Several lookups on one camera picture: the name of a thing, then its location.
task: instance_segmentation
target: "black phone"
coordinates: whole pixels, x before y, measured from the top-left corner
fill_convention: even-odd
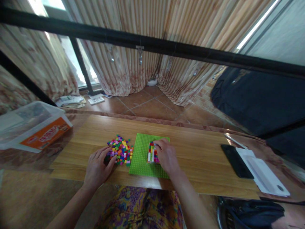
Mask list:
[[[244,163],[243,159],[239,156],[234,146],[223,144],[221,145],[221,148],[238,177],[254,179],[252,173]]]

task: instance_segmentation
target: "black bag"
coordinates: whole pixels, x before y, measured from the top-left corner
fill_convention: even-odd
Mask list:
[[[226,200],[225,207],[245,228],[270,228],[285,211],[279,204],[262,200]]]

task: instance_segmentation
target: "curtain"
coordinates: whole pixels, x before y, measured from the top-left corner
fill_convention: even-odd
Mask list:
[[[47,16],[40,1],[6,1],[5,6]],[[0,24],[0,49],[53,101],[63,95],[79,94],[73,71],[56,34]],[[3,68],[1,78],[5,79],[1,81],[1,113],[37,99]]]
[[[72,21],[234,51],[273,0],[63,0]],[[185,106],[215,73],[218,65],[82,41],[106,93],[127,96],[158,78],[159,88]]]

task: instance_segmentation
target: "black metal bar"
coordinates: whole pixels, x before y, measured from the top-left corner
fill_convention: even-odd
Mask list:
[[[19,80],[26,86],[34,95],[36,95],[42,102],[56,106],[56,104],[26,75],[15,65],[1,50],[0,50],[0,64],[12,76]]]
[[[275,137],[277,135],[286,133],[288,131],[291,131],[291,130],[294,130],[294,129],[297,129],[297,128],[300,128],[300,127],[303,127],[303,126],[305,126],[305,118],[303,118],[301,120],[298,120],[298,121],[295,121],[295,122],[293,122],[289,125],[286,125],[284,127],[277,128],[277,129],[272,130],[270,132],[267,132],[265,134],[258,135],[257,137],[259,137],[261,139],[268,139],[268,138]]]
[[[0,8],[0,23],[144,51],[305,79],[305,67]]]
[[[80,52],[77,40],[76,40],[75,37],[69,37],[69,38],[70,38],[71,44],[73,46],[73,49],[74,49],[77,61],[79,63],[80,69],[82,70],[82,73],[84,75],[84,78],[85,78],[85,81],[86,81],[86,84],[87,84],[87,88],[88,88],[88,91],[89,91],[89,95],[96,95],[96,93],[93,92],[92,85],[91,85],[91,82],[90,82],[90,79],[89,79],[89,76],[88,76],[88,72],[87,72],[87,69],[86,69],[86,66],[85,66],[85,63],[84,63],[84,59],[83,59],[83,56]]]

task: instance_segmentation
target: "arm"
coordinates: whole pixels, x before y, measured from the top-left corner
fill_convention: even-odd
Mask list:
[[[206,228],[215,224],[184,171],[179,167],[176,150],[167,139],[154,141],[162,168],[178,194],[187,228]]]
[[[105,182],[113,168],[116,157],[113,157],[107,166],[104,164],[104,159],[110,149],[110,147],[104,147],[90,155],[83,186],[52,220],[47,227],[48,229],[75,227],[83,210],[96,190]]]

